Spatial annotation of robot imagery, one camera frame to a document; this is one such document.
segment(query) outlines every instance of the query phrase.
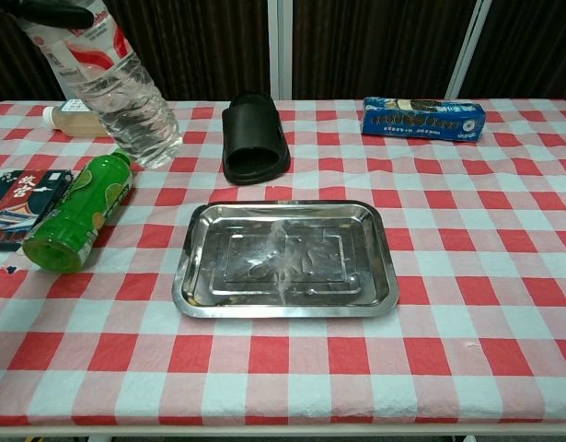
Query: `green tea bottle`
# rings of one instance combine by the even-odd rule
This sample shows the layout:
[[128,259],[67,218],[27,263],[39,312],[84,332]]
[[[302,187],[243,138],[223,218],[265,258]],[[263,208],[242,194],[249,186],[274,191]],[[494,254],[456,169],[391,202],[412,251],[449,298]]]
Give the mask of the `green tea bottle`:
[[25,255],[44,269],[79,271],[98,231],[132,187],[131,159],[121,149],[93,158],[63,199],[23,242]]

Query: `table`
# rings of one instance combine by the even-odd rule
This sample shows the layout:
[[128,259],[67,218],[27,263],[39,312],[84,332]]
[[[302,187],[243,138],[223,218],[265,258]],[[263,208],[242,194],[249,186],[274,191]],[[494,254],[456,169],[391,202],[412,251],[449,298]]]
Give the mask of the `table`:
[[[280,101],[292,166],[248,187],[220,173],[226,103],[172,103],[185,146],[136,172],[83,272],[0,252],[0,434],[566,434],[566,102],[479,103],[475,145],[361,136],[358,100]],[[79,170],[113,148],[53,133],[45,104],[0,103],[0,175]],[[390,314],[177,312],[199,204],[344,198],[387,228]]]

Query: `black slide sandal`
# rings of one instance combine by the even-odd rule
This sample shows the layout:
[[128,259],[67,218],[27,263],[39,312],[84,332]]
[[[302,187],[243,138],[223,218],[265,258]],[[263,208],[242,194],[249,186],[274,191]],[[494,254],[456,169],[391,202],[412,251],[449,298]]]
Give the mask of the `black slide sandal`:
[[279,112],[269,95],[238,95],[223,111],[225,178],[234,184],[272,180],[289,169],[291,155]]

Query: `oreo package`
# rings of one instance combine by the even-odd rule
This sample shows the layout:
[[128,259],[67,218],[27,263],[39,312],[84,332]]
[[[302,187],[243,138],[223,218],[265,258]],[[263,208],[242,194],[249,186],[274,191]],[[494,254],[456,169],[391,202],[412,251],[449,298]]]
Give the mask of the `oreo package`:
[[0,250],[17,250],[71,182],[70,170],[13,170],[0,177]]
[[485,124],[479,104],[434,99],[364,99],[362,133],[477,141]]

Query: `metal tray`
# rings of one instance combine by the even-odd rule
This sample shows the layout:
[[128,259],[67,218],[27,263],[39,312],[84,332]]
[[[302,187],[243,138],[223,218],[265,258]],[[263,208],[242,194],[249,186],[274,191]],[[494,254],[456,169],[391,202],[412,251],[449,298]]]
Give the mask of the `metal tray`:
[[381,217],[356,201],[198,207],[172,296],[202,318],[374,316],[399,297]]

